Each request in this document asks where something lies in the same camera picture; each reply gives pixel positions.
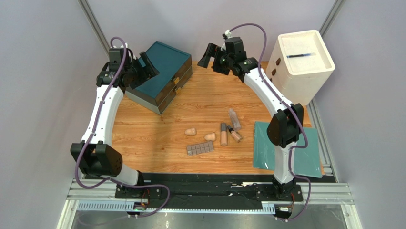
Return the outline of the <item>beige makeup sponge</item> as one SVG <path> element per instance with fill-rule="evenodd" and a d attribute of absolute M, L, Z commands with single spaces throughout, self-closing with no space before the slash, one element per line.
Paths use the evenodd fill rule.
<path fill-rule="evenodd" d="M 187 135 L 187 136 L 196 135 L 196 134 L 197 134 L 197 130 L 196 130 L 195 127 L 188 128 L 188 129 L 185 130 L 184 134 Z"/>
<path fill-rule="evenodd" d="M 216 140 L 216 134 L 215 134 L 215 133 L 206 134 L 206 135 L 204 136 L 204 139 L 205 139 L 206 141 L 215 141 L 215 140 Z"/>

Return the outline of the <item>small foundation bottle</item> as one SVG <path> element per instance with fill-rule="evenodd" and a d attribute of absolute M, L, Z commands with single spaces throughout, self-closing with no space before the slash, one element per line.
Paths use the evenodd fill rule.
<path fill-rule="evenodd" d="M 231 137 L 232 137 L 237 143 L 239 143 L 239 142 L 241 142 L 241 141 L 243 140 L 242 135 L 241 135 L 238 131 L 234 130 L 230 125 L 227 125 L 227 130 L 228 130 L 228 132 L 230 133 Z"/>

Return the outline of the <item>clear foundation bottle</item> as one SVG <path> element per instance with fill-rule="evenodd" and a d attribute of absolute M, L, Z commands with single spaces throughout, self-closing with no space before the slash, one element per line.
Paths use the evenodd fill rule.
<path fill-rule="evenodd" d="M 240 120 L 238 118 L 238 115 L 237 115 L 236 111 L 234 109 L 230 108 L 229 111 L 228 111 L 228 116 L 230 118 L 233 129 L 237 130 L 237 131 L 241 130 L 242 125 L 240 123 Z"/>

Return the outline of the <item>eyeshadow palette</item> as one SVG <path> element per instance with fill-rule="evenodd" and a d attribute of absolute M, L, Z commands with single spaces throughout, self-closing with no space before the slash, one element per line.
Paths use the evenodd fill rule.
<path fill-rule="evenodd" d="M 214 151 L 213 141 L 206 141 L 194 145 L 188 145 L 186 147 L 186 153 L 188 156 L 199 155 L 203 153 L 209 153 Z"/>

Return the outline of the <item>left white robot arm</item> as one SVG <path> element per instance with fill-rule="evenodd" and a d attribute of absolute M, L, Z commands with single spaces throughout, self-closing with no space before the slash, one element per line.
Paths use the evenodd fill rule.
<path fill-rule="evenodd" d="M 125 165 L 121 153 L 112 147 L 112 129 L 126 89 L 134 89 L 158 74 L 145 52 L 138 59 L 130 49 L 109 50 L 109 61 L 96 77 L 96 101 L 89 125 L 81 141 L 70 148 L 76 179 L 83 173 L 119 185 L 141 184 L 140 172 Z"/>

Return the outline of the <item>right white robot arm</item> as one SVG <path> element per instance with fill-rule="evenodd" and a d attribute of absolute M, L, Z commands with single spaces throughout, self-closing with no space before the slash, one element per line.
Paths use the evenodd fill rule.
<path fill-rule="evenodd" d="M 304 108 L 283 100 L 282 94 L 265 76 L 261 64 L 255 58 L 246 56 L 242 44 L 229 42 L 225 46 L 226 49 L 223 49 L 209 43 L 198 66 L 207 68 L 213 58 L 213 71 L 237 76 L 263 102 L 272 117 L 267 136 L 275 147 L 273 185 L 278 195 L 288 195 L 295 187 L 293 157 L 299 137 L 304 133 Z"/>

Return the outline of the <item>tall foundation tube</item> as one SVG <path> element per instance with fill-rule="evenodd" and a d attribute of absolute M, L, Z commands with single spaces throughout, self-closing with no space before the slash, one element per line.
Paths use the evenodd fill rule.
<path fill-rule="evenodd" d="M 220 146 L 228 146 L 227 124 L 220 124 Z"/>

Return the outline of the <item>teal drawer organizer box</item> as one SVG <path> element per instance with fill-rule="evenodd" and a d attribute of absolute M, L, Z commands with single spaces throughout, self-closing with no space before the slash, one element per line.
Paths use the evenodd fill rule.
<path fill-rule="evenodd" d="M 125 95 L 162 115 L 192 76 L 192 56 L 159 41 L 150 46 L 146 54 L 160 73 L 134 89 L 128 87 Z"/>

